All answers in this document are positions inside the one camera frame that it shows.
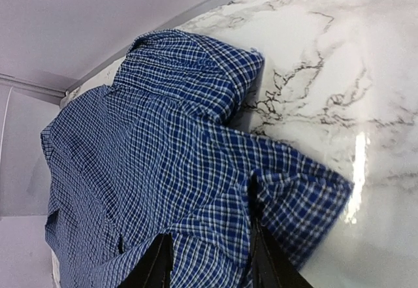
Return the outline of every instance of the plaid fabric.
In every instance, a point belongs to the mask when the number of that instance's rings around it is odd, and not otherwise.
[[[262,66],[258,53],[208,37],[149,33],[112,87],[83,94],[45,128],[46,240],[62,287],[116,287],[164,232],[172,287],[251,287],[254,181],[262,224],[303,265],[351,184],[288,145],[225,126]]]

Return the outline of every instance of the garment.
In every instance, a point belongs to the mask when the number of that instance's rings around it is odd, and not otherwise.
[[[52,184],[46,241],[61,286],[115,287],[171,233],[172,287],[251,287],[251,202],[300,268],[351,184],[292,147],[226,127],[263,58],[209,37],[139,37],[111,87],[41,134]]]

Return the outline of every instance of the cloth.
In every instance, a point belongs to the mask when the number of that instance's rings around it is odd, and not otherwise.
[[[117,286],[159,233],[173,238],[172,287],[251,287],[250,201],[304,264],[352,186],[286,144],[225,126],[262,66],[257,52],[209,37],[149,33],[111,87],[86,92],[45,128],[46,241],[62,288]]]

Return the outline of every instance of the white marble surface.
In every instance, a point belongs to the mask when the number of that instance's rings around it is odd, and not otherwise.
[[[234,127],[355,182],[302,271],[310,283],[418,287],[418,0],[236,0],[180,29],[265,55]],[[120,63],[70,98],[111,83]]]

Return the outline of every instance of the marble table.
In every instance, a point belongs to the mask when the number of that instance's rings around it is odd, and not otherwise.
[[[179,28],[264,54],[232,127],[355,182],[302,275],[316,288],[418,287],[418,0],[236,0]],[[64,103],[110,84],[122,60]]]

